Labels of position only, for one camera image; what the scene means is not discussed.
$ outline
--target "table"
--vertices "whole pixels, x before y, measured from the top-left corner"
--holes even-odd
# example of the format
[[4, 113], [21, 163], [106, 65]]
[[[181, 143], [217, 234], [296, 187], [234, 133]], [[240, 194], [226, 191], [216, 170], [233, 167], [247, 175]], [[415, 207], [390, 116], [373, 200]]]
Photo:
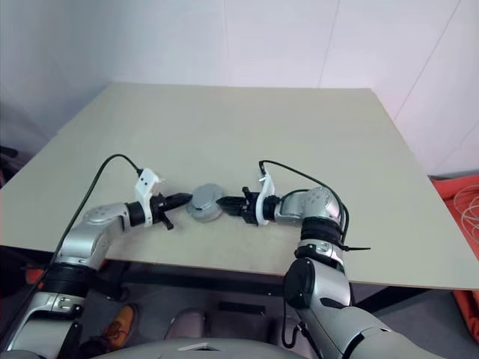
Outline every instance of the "table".
[[[353, 282], [479, 289], [479, 262], [427, 176], [368, 89], [109, 85], [0, 192], [2, 244], [52, 251], [101, 162], [130, 156], [165, 179], [164, 195], [208, 182], [227, 195], [258, 190], [257, 161], [273, 159], [328, 183], [350, 211], [345, 254]], [[312, 182], [267, 167], [279, 194]], [[86, 209], [131, 202], [135, 172], [109, 165]], [[299, 228], [201, 224], [135, 228], [108, 258], [283, 275]]]

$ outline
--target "floor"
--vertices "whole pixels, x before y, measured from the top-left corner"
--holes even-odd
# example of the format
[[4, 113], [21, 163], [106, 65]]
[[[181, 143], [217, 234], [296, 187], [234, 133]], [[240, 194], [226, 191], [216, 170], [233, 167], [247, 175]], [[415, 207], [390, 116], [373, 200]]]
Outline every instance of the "floor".
[[[135, 345], [161, 340], [171, 319], [190, 307], [208, 312], [212, 336], [243, 337], [262, 340], [268, 322], [282, 313], [282, 300], [278, 297], [246, 295], [231, 292], [213, 292], [169, 286], [130, 284], [128, 301], [141, 308], [140, 325], [129, 344]], [[375, 286], [354, 285], [356, 300], [381, 289]], [[420, 347], [444, 358], [479, 358], [479, 345], [470, 337], [454, 298], [450, 292], [437, 292], [431, 298], [388, 311], [379, 315], [390, 328], [406, 335]], [[239, 314], [219, 310], [219, 302], [236, 302], [264, 306], [264, 313]], [[91, 293], [82, 317], [83, 339], [98, 335], [121, 308], [122, 303], [108, 301], [104, 296]]]

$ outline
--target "black cable tie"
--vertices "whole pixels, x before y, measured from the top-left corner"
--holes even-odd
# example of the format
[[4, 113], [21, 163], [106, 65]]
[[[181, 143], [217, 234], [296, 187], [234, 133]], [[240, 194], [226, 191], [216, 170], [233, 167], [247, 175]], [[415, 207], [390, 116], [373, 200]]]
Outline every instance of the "black cable tie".
[[342, 246], [340, 246], [340, 248], [345, 252], [349, 252], [349, 251], [369, 251], [371, 249], [371, 247], [348, 247], [347, 245], [342, 245]]

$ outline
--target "silver robot arm segment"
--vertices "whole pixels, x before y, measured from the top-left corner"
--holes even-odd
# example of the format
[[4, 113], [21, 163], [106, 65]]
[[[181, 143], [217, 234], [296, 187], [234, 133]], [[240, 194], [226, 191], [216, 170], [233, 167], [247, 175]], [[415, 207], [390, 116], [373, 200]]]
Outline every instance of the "silver robot arm segment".
[[296, 261], [284, 279], [284, 297], [302, 319], [320, 358], [439, 358], [393, 332], [372, 314], [351, 307], [343, 251], [337, 245], [341, 214], [327, 188], [290, 200], [302, 218]]
[[74, 319], [83, 310], [89, 282], [112, 240], [129, 229], [129, 211], [124, 203], [99, 206], [85, 213], [82, 222], [65, 237], [51, 274], [47, 274], [41, 291], [34, 294], [7, 350], [56, 358], [68, 333], [78, 328]]
[[65, 237], [45, 274], [43, 286], [30, 300], [8, 342], [7, 354], [22, 350], [46, 359], [61, 356], [62, 348], [69, 349], [64, 344], [71, 344], [81, 334], [75, 318], [83, 311], [88, 291], [114, 293], [109, 295], [117, 296], [116, 299], [121, 295], [119, 287], [97, 275], [113, 240], [131, 227], [145, 224], [148, 215], [152, 224], [163, 222], [167, 229], [172, 229], [165, 211], [186, 204], [190, 198], [190, 194], [184, 193], [169, 197], [158, 194], [150, 198], [148, 213], [138, 201], [98, 206], [86, 212]]

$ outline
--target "white wall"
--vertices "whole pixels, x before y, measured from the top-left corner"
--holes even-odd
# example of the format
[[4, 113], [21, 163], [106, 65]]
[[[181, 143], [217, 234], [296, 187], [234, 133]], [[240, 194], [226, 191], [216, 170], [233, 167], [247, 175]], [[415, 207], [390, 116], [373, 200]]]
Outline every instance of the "white wall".
[[479, 169], [476, 0], [0, 1], [1, 100], [44, 137], [107, 81], [367, 87], [426, 172]]
[[37, 153], [106, 84], [87, 68], [65, 0], [0, 0], [0, 143]]

